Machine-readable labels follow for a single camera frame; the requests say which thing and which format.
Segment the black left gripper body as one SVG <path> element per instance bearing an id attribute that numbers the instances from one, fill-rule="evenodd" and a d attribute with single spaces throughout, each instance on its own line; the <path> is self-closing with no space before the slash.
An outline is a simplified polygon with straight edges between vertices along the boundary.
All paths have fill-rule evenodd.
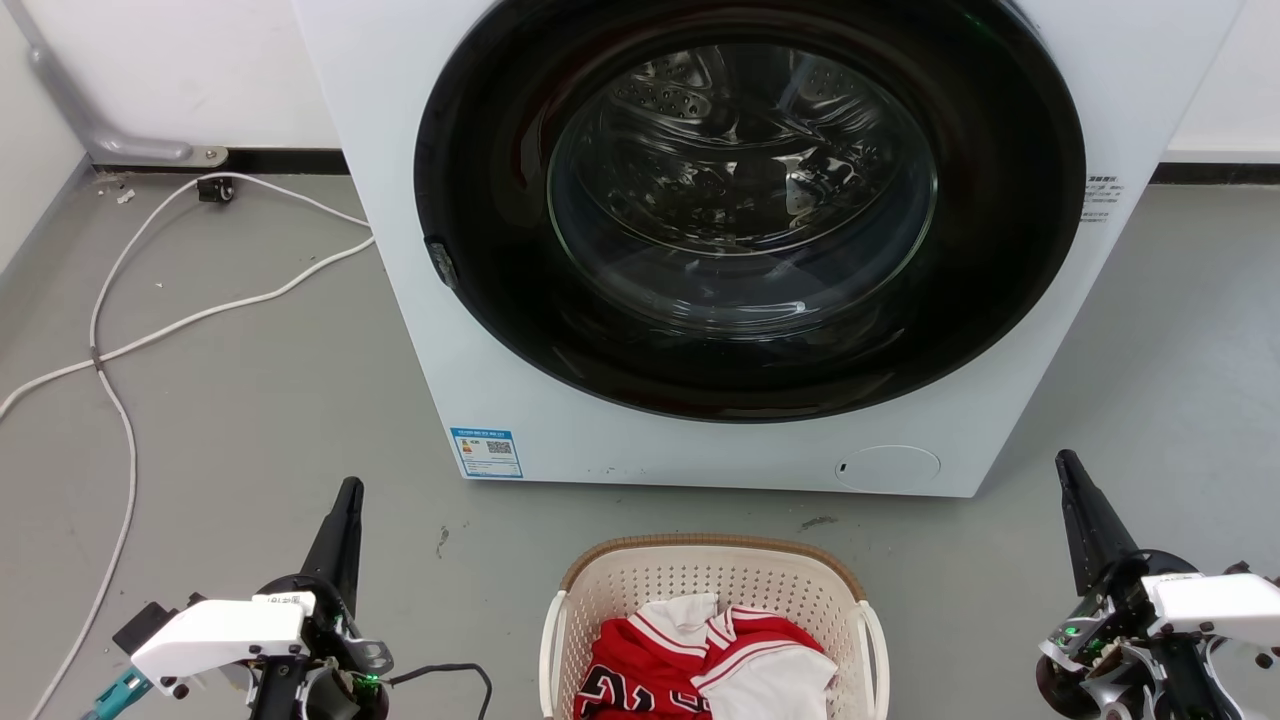
<path id="1" fill-rule="evenodd" d="M 383 642 L 356 626 L 357 577 L 283 577 L 255 596 L 296 603 L 308 597 L 298 642 L 283 653 L 251 653 L 250 720 L 387 720 L 383 676 L 394 661 Z"/>

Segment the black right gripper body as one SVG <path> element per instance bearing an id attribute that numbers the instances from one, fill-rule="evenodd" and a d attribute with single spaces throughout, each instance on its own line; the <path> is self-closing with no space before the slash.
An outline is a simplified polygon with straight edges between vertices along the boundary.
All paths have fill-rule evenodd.
<path id="1" fill-rule="evenodd" d="M 1147 580 L 1193 566 L 1155 550 L 1071 553 L 1079 605 L 1039 646 L 1036 685 L 1068 720 L 1245 720 L 1212 669 L 1225 638 L 1158 624 Z"/>

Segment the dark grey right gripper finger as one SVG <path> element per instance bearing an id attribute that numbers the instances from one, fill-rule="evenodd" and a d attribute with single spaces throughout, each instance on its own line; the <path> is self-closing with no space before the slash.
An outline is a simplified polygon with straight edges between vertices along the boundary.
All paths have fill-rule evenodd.
<path id="1" fill-rule="evenodd" d="M 1059 451 L 1055 466 L 1073 578 L 1076 593 L 1084 598 L 1139 547 L 1075 451 Z"/>

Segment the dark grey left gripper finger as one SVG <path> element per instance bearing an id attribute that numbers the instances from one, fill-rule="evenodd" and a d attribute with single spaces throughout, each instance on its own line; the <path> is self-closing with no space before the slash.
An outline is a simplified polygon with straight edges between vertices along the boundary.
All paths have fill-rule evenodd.
<path id="1" fill-rule="evenodd" d="M 357 477 L 344 478 L 300 571 L 328 582 L 351 614 L 356 612 L 358 598 L 362 510 L 364 482 Z"/>

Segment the cream plastic laundry basket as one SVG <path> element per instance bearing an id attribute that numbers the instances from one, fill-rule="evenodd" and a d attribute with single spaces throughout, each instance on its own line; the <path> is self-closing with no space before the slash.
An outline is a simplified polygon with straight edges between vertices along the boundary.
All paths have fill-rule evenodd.
<path id="1" fill-rule="evenodd" d="M 828 720 L 887 720 L 890 662 L 881 621 L 860 583 L 829 553 L 745 536 L 646 536 L 582 553 L 547 612 L 539 657 L 543 720 L 571 706 L 600 625 L 652 601 L 717 594 L 719 606 L 763 609 L 808 632 L 838 666 Z"/>

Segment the blue energy label sticker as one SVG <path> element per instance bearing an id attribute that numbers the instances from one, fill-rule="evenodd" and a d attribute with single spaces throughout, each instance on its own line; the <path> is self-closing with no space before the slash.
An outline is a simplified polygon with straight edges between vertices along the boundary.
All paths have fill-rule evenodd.
<path id="1" fill-rule="evenodd" d="M 452 427 L 451 442 L 463 477 L 471 479 L 524 479 L 509 430 Z"/>

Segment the round white filter cover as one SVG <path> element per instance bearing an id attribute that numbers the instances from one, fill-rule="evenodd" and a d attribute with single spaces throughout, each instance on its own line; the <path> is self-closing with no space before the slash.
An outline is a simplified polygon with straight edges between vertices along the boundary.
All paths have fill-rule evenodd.
<path id="1" fill-rule="evenodd" d="M 844 457 L 835 468 L 835 478 L 856 493 L 932 495 L 940 470 L 940 459 L 927 450 L 882 445 Z"/>

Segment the white front-load washing machine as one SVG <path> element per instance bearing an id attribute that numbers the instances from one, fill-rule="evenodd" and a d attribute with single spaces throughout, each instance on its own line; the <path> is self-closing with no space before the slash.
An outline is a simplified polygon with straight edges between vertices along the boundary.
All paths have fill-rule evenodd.
<path id="1" fill-rule="evenodd" d="M 424 109 L 467 32 L 499 0 L 293 0 L 399 311 L 442 425 L 509 430 L 524 479 L 851 492 L 850 454 L 882 445 L 941 461 L 932 495 L 972 497 L 1156 170 L 1245 0 L 1005 0 L 1032 23 L 1076 104 L 1085 178 L 1125 186 L 1082 224 L 1030 311 L 957 370 L 835 416 L 719 423 L 663 416 L 567 386 L 509 351 L 439 281 L 413 165 Z"/>

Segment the red sports jersey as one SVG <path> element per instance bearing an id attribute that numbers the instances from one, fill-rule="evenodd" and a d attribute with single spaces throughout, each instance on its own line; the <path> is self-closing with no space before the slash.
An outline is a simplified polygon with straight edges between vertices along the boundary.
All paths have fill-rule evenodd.
<path id="1" fill-rule="evenodd" d="M 722 609 L 713 593 L 644 603 L 627 618 L 600 625 L 573 696 L 571 717 L 712 720 L 691 678 L 732 647 L 774 639 L 797 642 L 826 655 L 808 632 L 785 616 L 740 605 Z"/>

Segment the small text sticker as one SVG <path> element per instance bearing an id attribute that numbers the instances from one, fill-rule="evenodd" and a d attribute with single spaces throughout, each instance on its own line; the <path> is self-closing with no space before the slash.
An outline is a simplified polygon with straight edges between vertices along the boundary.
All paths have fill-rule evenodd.
<path id="1" fill-rule="evenodd" d="M 1080 223 L 1106 223 L 1119 206 L 1124 190 L 1117 176 L 1089 174 L 1084 184 Z"/>

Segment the white garment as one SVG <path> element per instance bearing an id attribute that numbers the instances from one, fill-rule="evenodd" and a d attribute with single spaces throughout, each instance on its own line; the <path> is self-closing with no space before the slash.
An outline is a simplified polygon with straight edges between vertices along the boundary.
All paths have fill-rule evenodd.
<path id="1" fill-rule="evenodd" d="M 801 643 L 756 641 L 727 650 L 691 685 L 712 720 L 828 720 L 827 691 L 837 671 Z"/>

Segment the black round washer door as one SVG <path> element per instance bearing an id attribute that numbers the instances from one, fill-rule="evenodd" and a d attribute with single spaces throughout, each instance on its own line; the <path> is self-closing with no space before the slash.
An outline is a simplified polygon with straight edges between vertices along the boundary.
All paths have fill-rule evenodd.
<path id="1" fill-rule="evenodd" d="M 852 311 L 797 334 L 684 334 L 604 300 L 561 247 L 547 168 L 568 119 L 653 58 L 776 44 L 887 88 L 934 156 L 913 260 Z M 1006 336 L 1073 245 L 1085 138 L 1068 83 L 1005 0 L 499 0 L 445 64 L 413 165 L 422 240 L 454 292 L 522 360 L 663 416 L 777 423 L 887 402 Z"/>

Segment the steel washer drum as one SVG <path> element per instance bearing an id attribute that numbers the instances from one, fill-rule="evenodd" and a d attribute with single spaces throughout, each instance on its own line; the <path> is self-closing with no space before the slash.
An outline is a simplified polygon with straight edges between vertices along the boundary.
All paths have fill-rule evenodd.
<path id="1" fill-rule="evenodd" d="M 797 334 L 913 260 L 934 215 L 914 115 L 840 61 L 776 44 L 653 58 L 595 92 L 547 168 L 564 254 L 620 310 L 684 334 Z"/>

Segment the grey wall pipe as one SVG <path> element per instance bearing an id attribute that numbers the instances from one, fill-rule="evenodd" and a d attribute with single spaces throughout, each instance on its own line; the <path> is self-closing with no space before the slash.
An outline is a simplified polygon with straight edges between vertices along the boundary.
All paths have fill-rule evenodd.
<path id="1" fill-rule="evenodd" d="M 128 135 L 84 95 L 61 64 L 24 0 L 0 0 L 27 42 L 27 60 L 96 167 L 206 170 L 224 167 L 229 149 Z"/>

